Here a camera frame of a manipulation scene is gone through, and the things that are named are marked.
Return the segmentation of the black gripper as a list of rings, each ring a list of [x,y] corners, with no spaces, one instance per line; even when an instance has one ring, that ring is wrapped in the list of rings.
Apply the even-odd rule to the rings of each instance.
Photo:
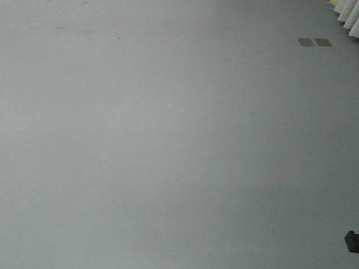
[[[359,253],[358,234],[356,234],[354,231],[349,231],[345,235],[344,241],[350,253]]]

